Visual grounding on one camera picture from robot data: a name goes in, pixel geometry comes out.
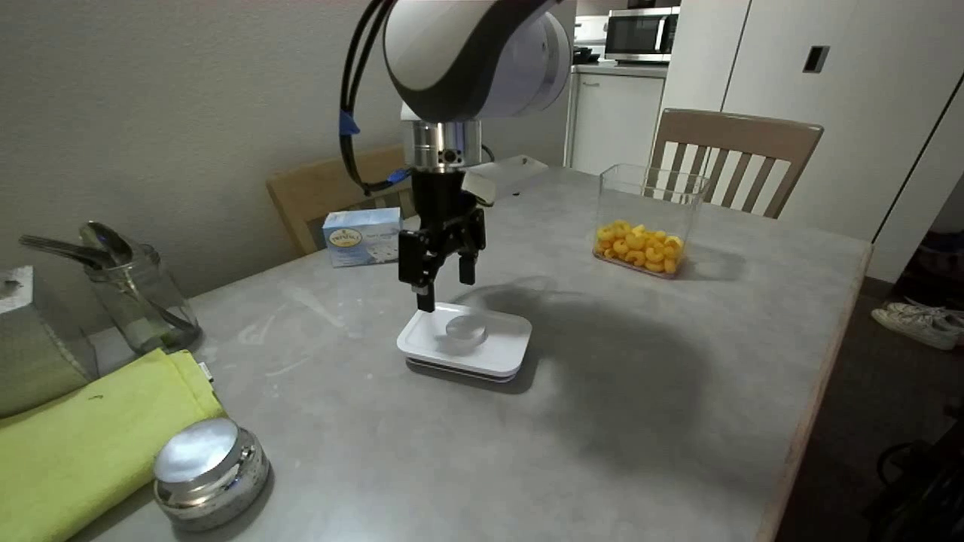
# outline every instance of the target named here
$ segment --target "yellow cloth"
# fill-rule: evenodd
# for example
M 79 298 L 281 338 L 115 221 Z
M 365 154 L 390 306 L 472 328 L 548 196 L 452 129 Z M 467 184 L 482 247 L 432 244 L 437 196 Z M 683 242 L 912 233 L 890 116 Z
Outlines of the yellow cloth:
M 0 419 L 0 538 L 67 538 L 150 482 L 155 451 L 220 416 L 189 353 L 147 353 L 36 409 Z

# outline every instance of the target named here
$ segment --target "orange snack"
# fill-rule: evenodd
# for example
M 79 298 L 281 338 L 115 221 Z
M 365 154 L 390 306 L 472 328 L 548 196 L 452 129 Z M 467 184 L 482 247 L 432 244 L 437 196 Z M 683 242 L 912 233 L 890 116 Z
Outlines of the orange snack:
M 683 262 L 683 242 L 659 228 L 610 221 L 595 228 L 594 255 L 673 277 Z

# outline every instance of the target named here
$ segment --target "kitchen counter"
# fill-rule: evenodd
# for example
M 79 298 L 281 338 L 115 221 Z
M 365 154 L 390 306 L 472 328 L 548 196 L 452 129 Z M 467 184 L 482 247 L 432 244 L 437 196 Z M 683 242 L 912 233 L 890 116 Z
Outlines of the kitchen counter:
M 772 538 L 862 282 L 868 244 L 702 207 L 678 279 L 589 255 L 594 184 L 504 188 L 478 287 L 528 318 L 519 387 L 414 375 L 394 266 L 326 252 L 194 301 L 216 391 L 274 464 L 210 538 Z M 80 538 L 174 538 L 141 491 Z
M 571 63 L 579 76 L 665 78 L 670 66 Z

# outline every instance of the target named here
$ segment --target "metal container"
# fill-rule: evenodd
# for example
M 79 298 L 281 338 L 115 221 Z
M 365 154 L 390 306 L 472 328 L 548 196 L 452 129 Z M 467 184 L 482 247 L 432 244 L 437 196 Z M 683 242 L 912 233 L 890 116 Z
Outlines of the metal container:
M 96 356 L 36 282 L 34 268 L 0 272 L 0 416 L 80 390 Z
M 267 487 L 259 441 L 228 419 L 174 433 L 154 460 L 154 500 L 180 529 L 213 529 L 241 517 Z

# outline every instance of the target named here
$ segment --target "microwave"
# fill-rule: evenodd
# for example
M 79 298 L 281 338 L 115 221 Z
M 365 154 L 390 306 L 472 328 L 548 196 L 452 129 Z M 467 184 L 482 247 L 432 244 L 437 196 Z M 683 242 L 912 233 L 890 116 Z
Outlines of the microwave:
M 670 63 L 680 6 L 610 8 L 606 58 L 618 63 Z

